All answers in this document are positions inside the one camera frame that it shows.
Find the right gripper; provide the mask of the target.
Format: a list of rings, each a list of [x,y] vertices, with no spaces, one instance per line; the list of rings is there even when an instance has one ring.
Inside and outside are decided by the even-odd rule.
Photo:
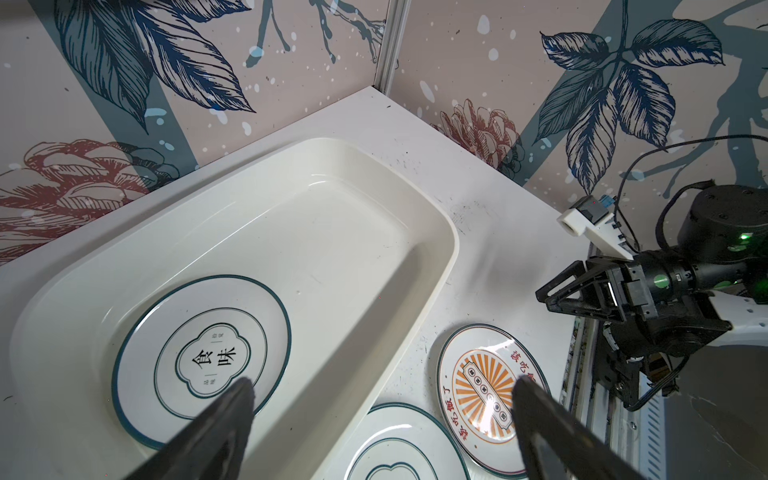
[[[649,342],[696,325],[691,263],[677,254],[640,254],[576,260],[540,287],[536,299],[550,312],[635,324]]]

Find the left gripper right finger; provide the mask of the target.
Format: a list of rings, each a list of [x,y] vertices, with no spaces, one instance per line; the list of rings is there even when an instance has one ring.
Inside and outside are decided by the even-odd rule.
[[[530,378],[516,381],[512,401],[529,479],[642,479]]]

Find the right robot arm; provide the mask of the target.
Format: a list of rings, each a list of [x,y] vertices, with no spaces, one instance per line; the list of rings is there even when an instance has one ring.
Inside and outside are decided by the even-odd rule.
[[[558,221],[599,253],[576,260],[536,292],[554,313],[596,321],[602,331],[593,379],[629,411],[676,391],[690,357],[735,323],[717,313],[715,292],[741,287],[767,302],[767,193],[696,182],[698,194],[670,245],[658,218],[655,250],[631,253],[610,212],[613,200],[588,195]]]

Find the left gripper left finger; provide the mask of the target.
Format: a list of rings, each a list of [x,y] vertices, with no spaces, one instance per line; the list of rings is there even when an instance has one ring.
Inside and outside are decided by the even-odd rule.
[[[128,477],[236,479],[253,422],[254,400],[252,382],[238,379]]]

